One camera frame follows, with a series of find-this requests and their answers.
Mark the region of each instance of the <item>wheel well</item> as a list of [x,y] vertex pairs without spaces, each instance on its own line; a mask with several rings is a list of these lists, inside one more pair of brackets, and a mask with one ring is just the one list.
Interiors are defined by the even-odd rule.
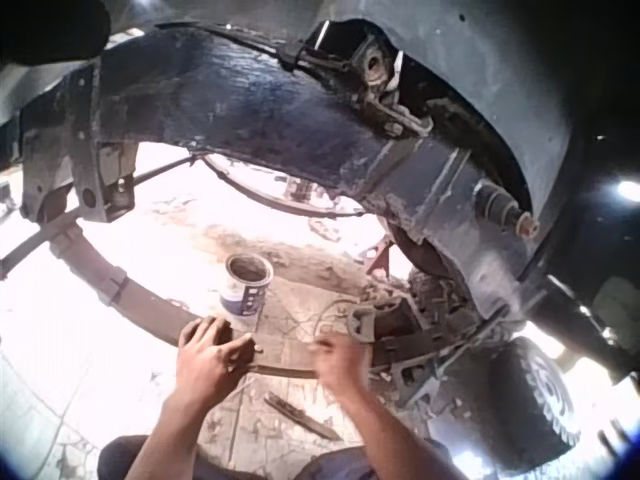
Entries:
[[[328,55],[350,58],[367,35],[383,41],[391,58],[398,49],[377,25],[362,19],[331,22],[319,49]],[[316,44],[323,24],[318,25],[307,42]],[[402,74],[398,89],[400,103],[418,118],[431,117],[435,134],[451,144],[473,151],[476,162],[493,181],[503,186],[519,203],[530,211],[531,197],[527,183],[512,150],[485,119],[462,95],[445,80],[403,53]]]

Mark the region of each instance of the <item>paint can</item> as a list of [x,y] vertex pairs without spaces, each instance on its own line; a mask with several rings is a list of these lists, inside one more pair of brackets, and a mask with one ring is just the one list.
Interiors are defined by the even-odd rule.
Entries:
[[273,267],[260,255],[239,253],[225,262],[226,279],[220,289],[220,303],[232,315],[249,317],[264,306]]

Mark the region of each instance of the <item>vehicle underside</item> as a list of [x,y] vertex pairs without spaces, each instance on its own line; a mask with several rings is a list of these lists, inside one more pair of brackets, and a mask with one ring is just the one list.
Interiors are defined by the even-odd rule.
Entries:
[[[589,219],[600,205],[589,195],[638,173],[638,72],[625,61],[633,42],[620,12],[496,0],[106,0],[105,17],[94,3],[85,18],[102,27],[82,48],[12,49],[3,38],[0,167],[22,165],[20,212],[41,227],[2,259],[3,279],[50,241],[104,302],[175,344],[193,315],[109,264],[76,220],[117,220],[135,207],[136,185],[178,164],[224,176],[209,158],[218,153],[357,201],[418,270],[455,285],[464,319],[450,309],[432,322],[408,300],[408,327],[368,338],[374,369],[405,378],[405,401],[496,327],[526,320],[614,378],[637,369],[638,343],[605,338],[612,326],[592,311],[608,278],[640,286],[639,209],[608,212],[615,228]],[[132,28],[104,51],[108,35],[95,37]],[[140,142],[191,156],[136,176]],[[79,206],[67,211],[72,189]],[[603,228],[631,239],[580,241]],[[258,371],[312,375],[302,344],[259,342]],[[428,375],[406,381],[425,364]]]

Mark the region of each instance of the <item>garage floor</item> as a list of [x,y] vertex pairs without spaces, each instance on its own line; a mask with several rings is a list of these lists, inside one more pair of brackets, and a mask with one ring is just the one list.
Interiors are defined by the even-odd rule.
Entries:
[[[180,149],[144,145],[138,168],[182,156]],[[12,178],[17,198],[19,181]],[[238,251],[261,253],[276,269],[267,305],[257,321],[235,320],[235,326],[301,340],[330,325],[340,329],[339,307],[320,320],[317,313],[337,298],[359,295],[367,277],[345,252],[359,252],[382,235],[375,219],[344,220],[342,241],[325,241],[306,219],[261,207],[198,166],[159,177],[136,197],[136,210],[113,225],[82,225],[107,258],[164,298],[209,315],[220,312],[224,259]],[[0,225],[0,254],[34,230],[12,215]],[[406,274],[406,259],[393,255],[398,275]],[[47,246],[0,283],[0,335],[0,450],[25,478],[96,478],[100,449],[120,435],[149,433],[173,386],[175,349],[103,306]],[[202,452],[215,463],[286,479],[314,456],[359,444],[317,382],[249,375],[245,383],[209,414],[200,434]],[[275,413],[262,401],[267,390],[331,425],[344,441],[321,440]],[[491,475],[493,463],[485,458],[478,464],[490,452],[474,433],[479,415],[466,407],[472,402],[463,390],[449,383],[434,409],[441,410],[439,418],[430,423],[423,404],[396,413],[423,437],[431,425],[458,462],[468,464],[465,472],[482,478]],[[393,408],[393,394],[383,398]],[[465,398],[464,407],[450,408],[456,398]],[[554,468],[544,477],[586,478],[576,477],[575,468]]]

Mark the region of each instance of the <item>rusty metal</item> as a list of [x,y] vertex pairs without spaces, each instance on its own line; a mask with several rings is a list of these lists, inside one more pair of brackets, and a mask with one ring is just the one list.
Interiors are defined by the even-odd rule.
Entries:
[[349,334],[362,343],[411,335],[421,328],[408,299],[400,296],[356,305],[347,317]]
[[477,187],[476,209],[481,217],[497,224],[503,230],[511,230],[525,240],[536,237],[539,223],[520,208],[505,189],[490,182]]
[[[371,275],[374,270],[383,270],[385,277],[389,278],[389,250],[393,247],[393,239],[391,235],[386,234],[378,243],[376,243],[373,247],[367,248],[364,252],[362,252],[361,257],[363,257],[364,262],[364,271],[367,275]],[[367,254],[370,252],[375,252],[374,256],[369,258]]]
[[507,306],[502,306],[496,313],[484,322],[478,329],[443,361],[437,357],[432,357],[429,362],[422,365],[422,373],[414,381],[407,385],[404,378],[404,369],[401,363],[396,363],[392,368],[392,377],[400,392],[400,398],[396,405],[404,408],[411,405],[416,400],[428,396],[432,401],[440,388],[442,376],[447,368],[456,362],[469,348],[480,343],[508,314]]
[[315,433],[319,437],[331,440],[333,442],[339,442],[340,440],[342,440],[340,435],[338,435],[333,428],[327,427],[326,425],[311,418],[305,413],[304,410],[294,407],[289,402],[280,398],[278,395],[271,391],[267,392],[264,396],[264,402],[271,408],[275,409],[278,413],[281,413],[282,415],[287,417],[292,422],[297,423],[302,428]]
[[314,205],[294,202],[283,198],[274,197],[268,193],[261,192],[255,188],[247,185],[241,180],[235,178],[226,169],[217,165],[208,155],[200,155],[199,157],[204,164],[217,175],[227,185],[233,187],[235,190],[250,198],[251,200],[264,205],[265,207],[273,208],[280,212],[288,213],[289,215],[297,215],[301,217],[309,218],[345,218],[345,217],[361,217],[367,212],[363,209],[355,210],[353,212],[338,212],[332,208],[321,208]]

